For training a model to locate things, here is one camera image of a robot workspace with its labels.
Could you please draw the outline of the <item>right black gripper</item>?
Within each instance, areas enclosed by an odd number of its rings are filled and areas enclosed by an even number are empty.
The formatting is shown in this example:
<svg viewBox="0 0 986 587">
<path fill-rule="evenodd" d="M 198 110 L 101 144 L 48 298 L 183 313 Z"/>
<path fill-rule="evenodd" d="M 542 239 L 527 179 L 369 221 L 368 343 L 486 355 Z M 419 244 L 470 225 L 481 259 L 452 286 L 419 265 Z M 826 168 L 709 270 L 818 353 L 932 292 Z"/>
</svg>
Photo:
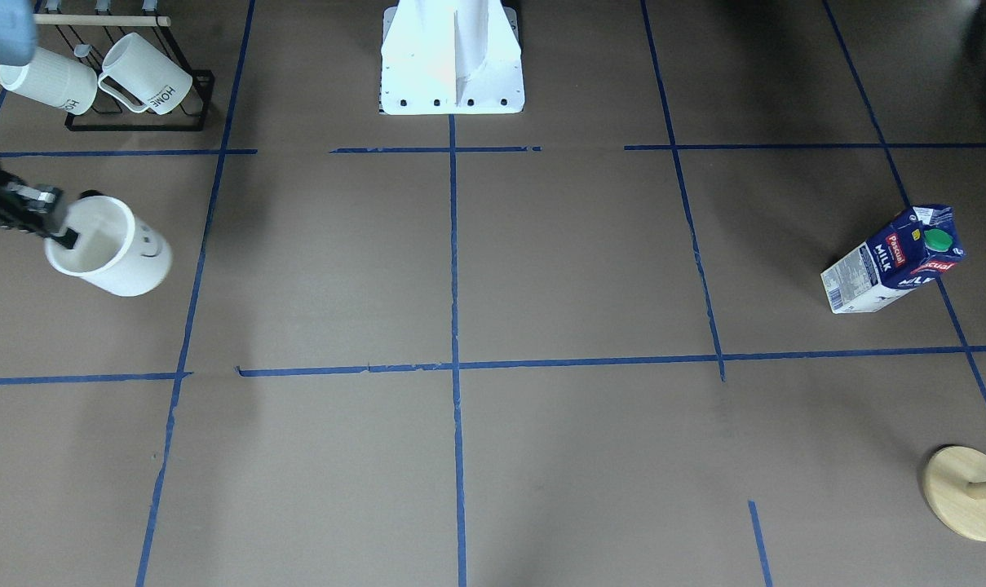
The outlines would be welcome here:
<svg viewBox="0 0 986 587">
<path fill-rule="evenodd" d="M 80 192 L 80 200 L 103 196 L 101 191 Z M 63 190 L 37 183 L 30 185 L 20 177 L 9 174 L 0 165 L 0 228 L 33 233 L 49 238 L 64 249 L 74 249 L 80 234 L 63 229 Z"/>
</svg>

